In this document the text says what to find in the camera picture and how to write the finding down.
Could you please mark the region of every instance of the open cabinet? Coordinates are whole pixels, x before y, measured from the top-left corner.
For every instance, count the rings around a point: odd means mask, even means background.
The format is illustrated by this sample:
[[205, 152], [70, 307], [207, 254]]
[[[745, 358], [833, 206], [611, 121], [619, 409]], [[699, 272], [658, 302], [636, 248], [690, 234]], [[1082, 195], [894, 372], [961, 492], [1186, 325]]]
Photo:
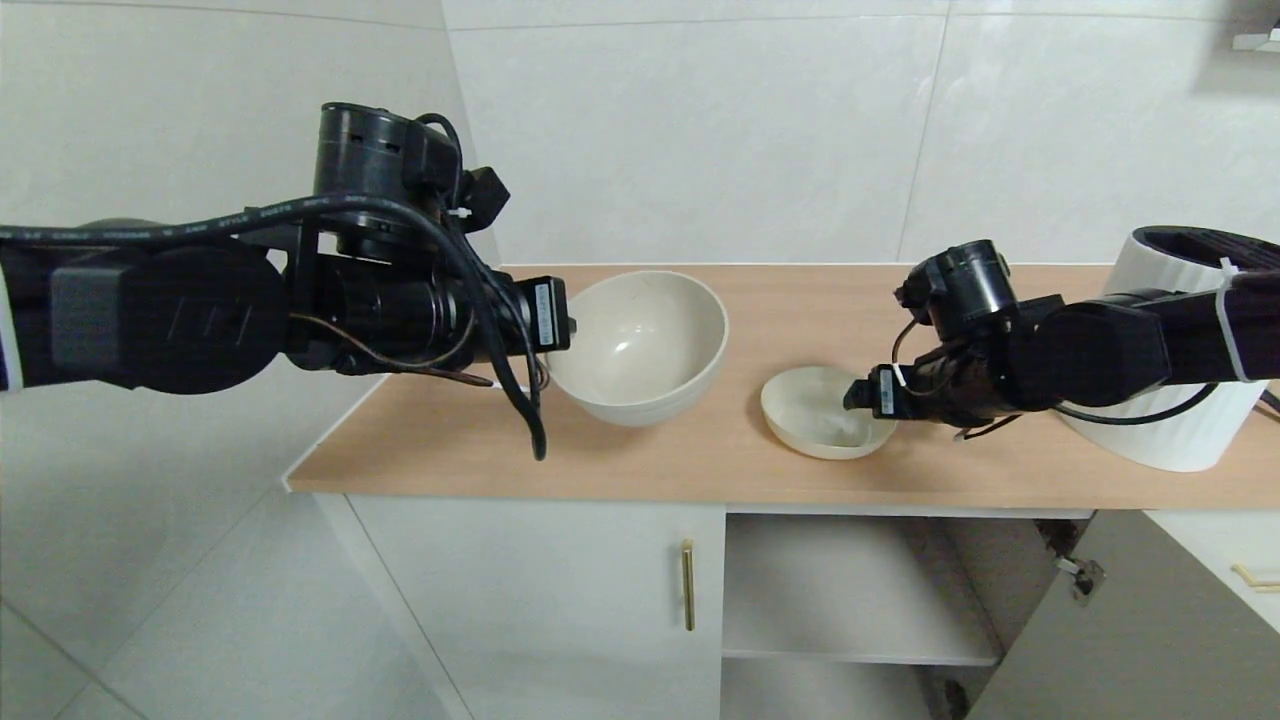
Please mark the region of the open cabinet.
[[730, 515], [724, 591], [722, 720], [1280, 717], [1280, 635], [1142, 512]]
[[1029, 519], [740, 514], [724, 552], [723, 720], [951, 717], [1053, 577]]

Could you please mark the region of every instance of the cabinet hinge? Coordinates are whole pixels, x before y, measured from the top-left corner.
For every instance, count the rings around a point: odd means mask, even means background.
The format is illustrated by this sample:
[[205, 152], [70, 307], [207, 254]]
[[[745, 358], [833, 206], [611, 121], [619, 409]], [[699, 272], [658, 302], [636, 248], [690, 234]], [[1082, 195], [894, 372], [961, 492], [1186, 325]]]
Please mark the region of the cabinet hinge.
[[1053, 565], [1059, 570], [1071, 575], [1071, 598], [1080, 607], [1084, 607], [1093, 600], [1094, 593], [1098, 592], [1103, 580], [1107, 579], [1107, 571], [1093, 560], [1059, 556], [1053, 560]]
[[1071, 597], [1084, 607], [1107, 574], [1097, 562], [1074, 557], [1075, 544], [1080, 541], [1080, 527], [1073, 520], [1036, 520], [1036, 529], [1044, 541], [1044, 548], [1053, 553], [1053, 565], [1071, 575]]

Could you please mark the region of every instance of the white cabinet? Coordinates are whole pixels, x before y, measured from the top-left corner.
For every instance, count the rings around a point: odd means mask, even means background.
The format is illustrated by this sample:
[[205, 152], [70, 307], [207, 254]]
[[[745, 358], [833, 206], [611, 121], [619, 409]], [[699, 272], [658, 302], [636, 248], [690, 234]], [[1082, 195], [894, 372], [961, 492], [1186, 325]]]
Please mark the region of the white cabinet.
[[1059, 577], [972, 720], [1280, 717], [1280, 635], [1142, 512], [1101, 512], [1075, 556], [1106, 573], [1085, 605]]
[[[1121, 511], [351, 502], [475, 720], [1280, 717], [1280, 634], [1228, 562], [1272, 577], [1263, 516], [1196, 519], [1210, 552]], [[1087, 602], [1046, 538], [1102, 569]]]
[[351, 501], [475, 720], [719, 717], [723, 505]]

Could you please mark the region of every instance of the small white bowl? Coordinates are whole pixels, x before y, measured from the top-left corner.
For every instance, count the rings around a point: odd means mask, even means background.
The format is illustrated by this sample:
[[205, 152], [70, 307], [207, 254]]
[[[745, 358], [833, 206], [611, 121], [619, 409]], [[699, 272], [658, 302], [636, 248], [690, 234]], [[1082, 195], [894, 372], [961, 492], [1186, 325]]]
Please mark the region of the small white bowl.
[[547, 356], [552, 379], [617, 425], [653, 425], [692, 407], [728, 345], [728, 313], [700, 281], [669, 270], [614, 275], [568, 302], [570, 348]]
[[858, 379], [838, 368], [792, 368], [760, 391], [764, 419], [790, 447], [823, 460], [852, 460], [884, 445], [896, 420], [877, 420], [870, 410], [845, 410], [849, 386]]

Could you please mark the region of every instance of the label sticker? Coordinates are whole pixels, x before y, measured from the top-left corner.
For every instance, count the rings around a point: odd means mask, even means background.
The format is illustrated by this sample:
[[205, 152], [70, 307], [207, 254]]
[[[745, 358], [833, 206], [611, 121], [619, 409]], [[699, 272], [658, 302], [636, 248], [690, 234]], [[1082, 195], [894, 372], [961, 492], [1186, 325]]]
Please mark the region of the label sticker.
[[881, 415], [893, 414], [893, 370], [881, 368]]
[[534, 288], [534, 309], [538, 313], [538, 343], [556, 343], [556, 311], [552, 309], [552, 286], [540, 284]]

